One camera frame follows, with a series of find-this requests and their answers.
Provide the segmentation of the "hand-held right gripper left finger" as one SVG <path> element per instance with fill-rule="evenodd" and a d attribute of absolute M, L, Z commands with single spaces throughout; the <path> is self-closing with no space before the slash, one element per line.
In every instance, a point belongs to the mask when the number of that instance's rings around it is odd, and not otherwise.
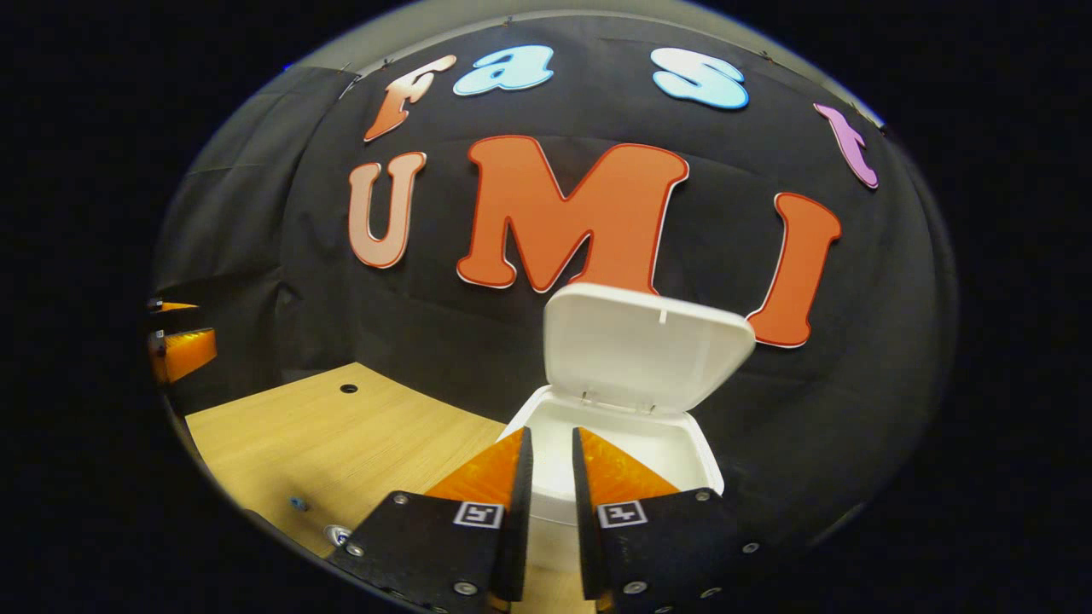
<path fill-rule="evenodd" d="M 428 613 L 508 613 L 523 598 L 533 437 L 511 432 L 425 493 L 394 491 L 330 563 Z"/>

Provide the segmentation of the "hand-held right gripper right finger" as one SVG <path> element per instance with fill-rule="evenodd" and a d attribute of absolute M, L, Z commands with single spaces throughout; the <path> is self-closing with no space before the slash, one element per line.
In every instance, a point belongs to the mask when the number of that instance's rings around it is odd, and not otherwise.
<path fill-rule="evenodd" d="M 571 432 L 578 555 L 598 613 L 729 613 L 769 551 L 740 504 L 679 489 L 587 428 Z"/>

